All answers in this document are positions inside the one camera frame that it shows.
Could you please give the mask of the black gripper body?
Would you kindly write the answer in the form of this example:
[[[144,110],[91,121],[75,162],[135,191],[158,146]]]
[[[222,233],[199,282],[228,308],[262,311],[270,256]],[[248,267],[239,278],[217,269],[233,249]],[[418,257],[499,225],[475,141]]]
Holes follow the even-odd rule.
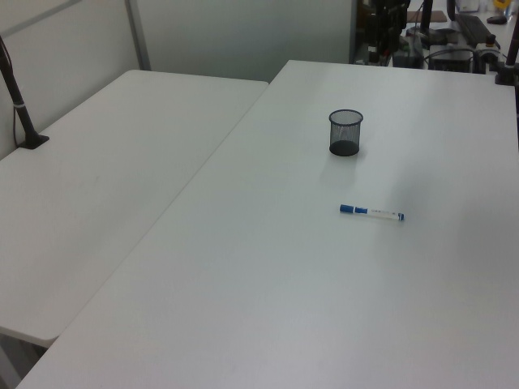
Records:
[[[404,0],[374,1],[375,42],[377,48],[398,48],[407,23],[409,2]]]

